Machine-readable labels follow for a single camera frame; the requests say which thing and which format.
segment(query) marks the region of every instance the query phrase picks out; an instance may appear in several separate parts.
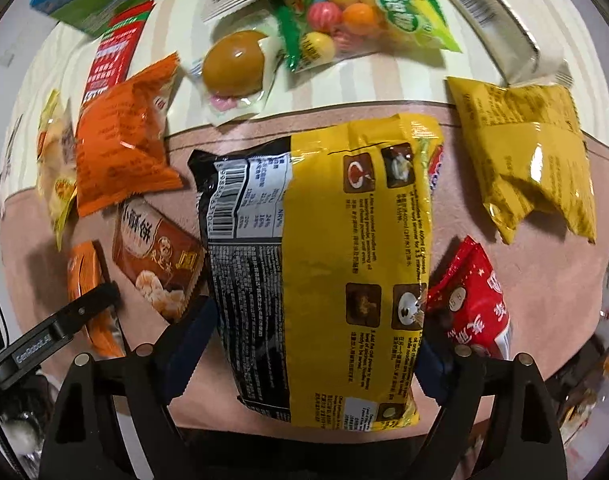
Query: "orange wrapper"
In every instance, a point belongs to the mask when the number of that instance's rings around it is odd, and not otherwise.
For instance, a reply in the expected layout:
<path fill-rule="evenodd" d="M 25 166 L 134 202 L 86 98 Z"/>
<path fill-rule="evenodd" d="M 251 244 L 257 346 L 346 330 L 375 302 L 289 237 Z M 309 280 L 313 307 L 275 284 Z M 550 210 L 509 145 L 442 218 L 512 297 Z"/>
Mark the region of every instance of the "orange wrapper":
<path fill-rule="evenodd" d="M 76 300 L 103 281 L 100 259 L 93 242 L 83 242 L 75 246 L 68 265 L 69 301 Z M 87 322 L 87 335 L 99 356 L 124 357 L 118 317 L 112 306 Z"/>
<path fill-rule="evenodd" d="M 182 187 L 167 163 L 162 135 L 177 54 L 96 97 L 78 123 L 78 215 L 133 194 Z"/>

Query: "brown instruction square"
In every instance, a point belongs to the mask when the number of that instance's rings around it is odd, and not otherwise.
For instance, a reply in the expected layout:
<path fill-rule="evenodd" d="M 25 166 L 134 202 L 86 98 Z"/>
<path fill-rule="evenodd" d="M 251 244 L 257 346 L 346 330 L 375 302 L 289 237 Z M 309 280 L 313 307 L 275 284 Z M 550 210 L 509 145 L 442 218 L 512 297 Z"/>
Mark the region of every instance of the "brown instruction square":
<path fill-rule="evenodd" d="M 385 422 L 387 420 L 398 420 L 405 414 L 405 405 L 401 402 L 382 402 L 378 406 L 376 420 Z"/>
<path fill-rule="evenodd" d="M 408 283 L 393 285 L 391 328 L 420 330 L 424 322 L 427 285 Z"/>
<path fill-rule="evenodd" d="M 347 283 L 345 293 L 347 298 L 347 323 L 370 326 L 371 328 L 380 325 L 380 301 L 382 297 L 380 285 Z"/>
<path fill-rule="evenodd" d="M 413 152 L 411 144 L 405 142 L 380 150 L 385 162 L 387 187 L 404 187 L 413 184 L 416 176 L 413 173 Z"/>
<path fill-rule="evenodd" d="M 342 157 L 343 189 L 345 193 L 366 193 L 376 189 L 376 174 L 371 155 L 345 155 Z"/>

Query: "brown biscuit package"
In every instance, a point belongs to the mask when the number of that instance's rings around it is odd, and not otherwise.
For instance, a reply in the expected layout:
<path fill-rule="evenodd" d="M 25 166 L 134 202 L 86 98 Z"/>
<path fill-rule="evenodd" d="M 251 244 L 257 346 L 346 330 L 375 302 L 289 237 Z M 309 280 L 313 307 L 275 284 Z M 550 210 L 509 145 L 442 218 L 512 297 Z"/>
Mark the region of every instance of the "brown biscuit package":
<path fill-rule="evenodd" d="M 104 282 L 100 259 L 93 242 L 83 242 L 71 251 L 67 268 L 69 301 L 77 300 Z M 100 357 L 124 357 L 124 339 L 118 316 L 110 306 L 91 319 L 86 326 L 87 336 Z"/>
<path fill-rule="evenodd" d="M 196 287 L 204 249 L 142 198 L 134 198 L 118 214 L 113 261 L 156 311 L 174 322 Z"/>

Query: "metal screw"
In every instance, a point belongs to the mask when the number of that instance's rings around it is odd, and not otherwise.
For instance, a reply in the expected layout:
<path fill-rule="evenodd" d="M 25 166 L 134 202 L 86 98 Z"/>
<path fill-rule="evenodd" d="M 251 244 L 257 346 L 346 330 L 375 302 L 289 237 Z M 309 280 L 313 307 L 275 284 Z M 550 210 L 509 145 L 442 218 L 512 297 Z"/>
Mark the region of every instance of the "metal screw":
<path fill-rule="evenodd" d="M 469 357 L 471 355 L 471 349 L 467 345 L 456 345 L 456 354 L 460 357 Z"/>
<path fill-rule="evenodd" d="M 89 354 L 79 354 L 73 362 L 76 366 L 85 366 L 89 362 Z"/>
<path fill-rule="evenodd" d="M 139 357 L 147 357 L 153 353 L 153 345 L 151 343 L 143 343 L 136 348 L 136 355 Z"/>
<path fill-rule="evenodd" d="M 524 366 L 531 366 L 534 363 L 534 358 L 529 354 L 520 353 L 518 354 L 518 361 Z"/>

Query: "white floor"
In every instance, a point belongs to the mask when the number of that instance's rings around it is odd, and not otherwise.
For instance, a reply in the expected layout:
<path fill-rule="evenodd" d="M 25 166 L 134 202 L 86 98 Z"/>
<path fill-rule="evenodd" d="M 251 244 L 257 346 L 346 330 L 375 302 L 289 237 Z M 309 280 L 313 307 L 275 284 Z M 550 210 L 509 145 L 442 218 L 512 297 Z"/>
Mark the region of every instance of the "white floor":
<path fill-rule="evenodd" d="M 24 74 L 38 48 L 56 24 L 54 20 L 33 11 L 28 5 L 29 1 L 15 0 L 0 21 L 0 154 L 4 146 L 4 134 L 11 109 Z M 579 8 L 597 44 L 598 55 L 609 84 L 609 28 L 590 0 L 573 1 Z M 21 332 L 7 292 L 8 287 L 11 286 L 13 283 L 6 283 L 4 279 L 0 254 L 0 304 L 9 327 L 9 335 L 13 341 L 21 335 Z M 605 300 L 609 306 L 609 294 L 605 296 Z M 609 334 L 609 322 L 607 323 L 601 327 L 601 330 Z M 134 457 L 138 477 L 140 480 L 151 478 L 152 475 L 144 456 L 136 444 L 137 439 L 130 419 L 121 417 L 120 422 L 130 454 Z M 582 454 L 580 469 L 583 472 L 591 468 L 608 443 L 609 416 L 597 416 L 590 422 L 585 438 L 579 442 Z"/>

